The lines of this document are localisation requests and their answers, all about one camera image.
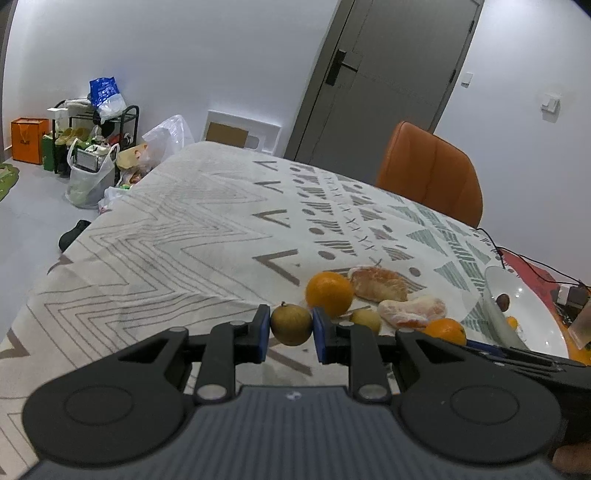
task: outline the green mat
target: green mat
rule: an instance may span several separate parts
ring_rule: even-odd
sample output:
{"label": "green mat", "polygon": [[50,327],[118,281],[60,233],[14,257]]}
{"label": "green mat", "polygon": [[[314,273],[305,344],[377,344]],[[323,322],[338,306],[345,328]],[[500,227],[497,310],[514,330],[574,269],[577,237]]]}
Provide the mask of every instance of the green mat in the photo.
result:
{"label": "green mat", "polygon": [[8,195],[10,190],[18,180],[18,168],[8,163],[0,163],[0,200]]}

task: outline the green bag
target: green bag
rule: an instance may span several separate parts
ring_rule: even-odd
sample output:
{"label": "green bag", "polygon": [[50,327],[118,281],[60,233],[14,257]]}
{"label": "green bag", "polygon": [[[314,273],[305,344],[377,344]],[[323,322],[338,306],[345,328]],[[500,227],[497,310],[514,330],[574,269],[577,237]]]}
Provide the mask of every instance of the green bag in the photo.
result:
{"label": "green bag", "polygon": [[43,135],[41,139],[41,156],[43,160],[43,169],[54,171],[56,161],[53,158],[53,138],[51,133]]}

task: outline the white bowl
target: white bowl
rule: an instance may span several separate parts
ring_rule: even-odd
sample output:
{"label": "white bowl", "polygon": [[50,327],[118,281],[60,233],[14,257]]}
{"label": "white bowl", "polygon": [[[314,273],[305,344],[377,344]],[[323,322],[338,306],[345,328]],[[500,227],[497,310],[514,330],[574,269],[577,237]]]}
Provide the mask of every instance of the white bowl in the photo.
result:
{"label": "white bowl", "polygon": [[[501,267],[488,267],[483,293],[486,311],[504,346],[569,357],[564,336],[544,302],[520,278]],[[496,298],[509,295],[509,309],[502,312]],[[517,319],[517,331],[507,317]]]}

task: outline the small round fruit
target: small round fruit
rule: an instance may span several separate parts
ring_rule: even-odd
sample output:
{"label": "small round fruit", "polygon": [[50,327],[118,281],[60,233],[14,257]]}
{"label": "small round fruit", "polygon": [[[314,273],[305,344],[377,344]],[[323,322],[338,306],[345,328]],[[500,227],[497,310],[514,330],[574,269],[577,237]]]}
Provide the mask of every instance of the small round fruit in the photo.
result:
{"label": "small round fruit", "polygon": [[517,327],[519,326],[519,323],[515,317],[507,317],[507,323],[513,330],[517,330]]}
{"label": "small round fruit", "polygon": [[423,333],[435,338],[447,340],[457,345],[466,344],[466,331],[464,327],[454,319],[439,319],[429,322]]}
{"label": "small round fruit", "polygon": [[283,345],[301,345],[312,333],[312,316],[299,305],[282,302],[271,315],[271,331]]}
{"label": "small round fruit", "polygon": [[330,318],[344,314],[353,303],[353,286],[335,272],[320,272],[306,286],[308,307],[322,307]]}
{"label": "small round fruit", "polygon": [[355,310],[351,314],[349,320],[357,325],[365,325],[366,327],[369,327],[376,335],[379,334],[379,331],[382,328],[382,319],[378,315],[378,312],[369,309]]}
{"label": "small round fruit", "polygon": [[502,312],[509,310],[509,295],[502,293],[496,298],[496,304],[499,306]]}

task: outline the patterned tablecloth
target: patterned tablecloth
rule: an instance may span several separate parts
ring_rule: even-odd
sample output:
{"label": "patterned tablecloth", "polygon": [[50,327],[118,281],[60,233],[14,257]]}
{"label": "patterned tablecloth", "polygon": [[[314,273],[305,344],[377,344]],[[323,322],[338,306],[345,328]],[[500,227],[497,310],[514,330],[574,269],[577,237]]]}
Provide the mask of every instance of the patterned tablecloth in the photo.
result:
{"label": "patterned tablecloth", "polygon": [[[490,338],[479,299],[485,267],[500,265],[494,257],[466,225],[396,194],[280,158],[192,145],[92,223],[0,343],[0,478],[36,462],[21,412],[42,383],[172,326],[207,333],[249,320],[260,303],[302,303],[321,270],[395,270],[411,298],[443,299],[469,337]],[[317,363],[311,339],[269,347],[263,365],[238,366],[238,382],[347,382],[345,367]]]}

